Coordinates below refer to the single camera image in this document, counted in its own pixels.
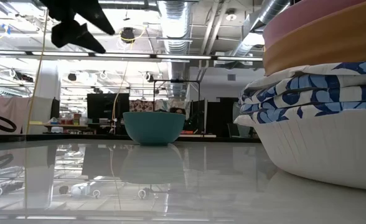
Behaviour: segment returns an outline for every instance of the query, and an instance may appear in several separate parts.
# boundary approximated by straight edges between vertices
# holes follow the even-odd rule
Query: ceiling
[[[215,41],[212,52],[226,52],[237,46],[242,36],[241,27],[245,16],[260,8],[261,1],[251,0],[227,0],[228,8],[235,9],[237,18],[234,21],[222,19],[222,24],[218,31],[218,39]],[[8,0],[7,9],[9,13],[5,14],[4,10],[0,10],[0,50],[42,50],[42,38],[45,24],[45,11],[43,7],[37,7],[31,0]],[[200,0],[195,2],[191,7],[191,27],[190,38],[190,54],[198,54],[204,39],[206,30],[207,14],[212,8],[214,0]],[[104,46],[107,52],[128,52],[128,53],[156,53],[164,54],[164,42],[157,40],[162,37],[162,29],[160,25],[160,15],[156,11],[139,11],[113,9],[111,6],[104,9],[104,12],[111,22],[117,35],[110,36],[105,34],[93,24],[88,23],[88,30],[95,38]],[[86,23],[86,20],[79,15],[75,16],[80,24]],[[83,52],[88,51],[82,47],[75,45],[66,45],[61,49],[56,48],[50,40],[51,28],[58,22],[49,19],[46,35],[45,50],[46,51],[63,51],[63,52]],[[5,32],[4,25],[8,25],[9,30]],[[119,33],[124,27],[133,27],[136,39],[133,44],[125,44],[121,41]],[[0,84],[25,83],[11,77],[11,70],[15,70],[32,77],[35,80],[35,74],[39,61],[37,59],[25,58],[3,58],[0,57]],[[124,61],[90,61],[90,60],[60,60],[63,68],[62,85],[103,85],[103,86],[119,86],[126,69],[124,78],[125,86],[152,86],[143,79],[143,74],[149,72],[157,79],[167,79],[168,67],[167,62],[124,62]],[[216,70],[225,70],[224,68],[213,68]],[[69,73],[83,74],[87,76],[97,76],[95,79],[86,79],[77,82],[68,80]],[[1,87],[0,94],[26,96],[32,92],[32,88],[23,87]],[[84,99],[87,93],[93,92],[92,89],[62,89],[62,101],[65,98],[71,98],[73,95],[79,99]],[[152,91],[135,92],[132,95],[152,95]]]

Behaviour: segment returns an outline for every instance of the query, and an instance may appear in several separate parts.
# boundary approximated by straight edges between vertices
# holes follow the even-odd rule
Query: glossy white surface
[[[0,188],[26,166],[28,200],[0,195],[0,223],[366,223],[366,190],[277,170],[261,144],[38,141],[5,154]]]

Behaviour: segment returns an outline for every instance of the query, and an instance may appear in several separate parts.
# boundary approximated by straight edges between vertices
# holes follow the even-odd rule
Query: teal bowl
[[[163,112],[123,113],[129,137],[144,146],[162,146],[174,142],[181,134],[185,115]]]

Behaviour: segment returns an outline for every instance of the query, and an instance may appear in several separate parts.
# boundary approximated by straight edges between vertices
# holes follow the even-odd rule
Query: stack of folded fabric
[[[281,169],[366,189],[366,1],[343,1],[307,24],[267,32],[265,77],[244,88],[235,122],[255,127]]]

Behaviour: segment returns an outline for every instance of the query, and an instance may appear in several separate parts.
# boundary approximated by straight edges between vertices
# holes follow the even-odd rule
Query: pink fabric
[[[20,134],[25,121],[30,98],[0,97],[0,116],[12,121],[17,129],[13,133],[0,130],[0,134]],[[0,125],[10,128],[10,124],[0,120]]]
[[[278,14],[263,32],[266,49],[286,34],[316,19],[365,2],[366,0],[302,0]]]

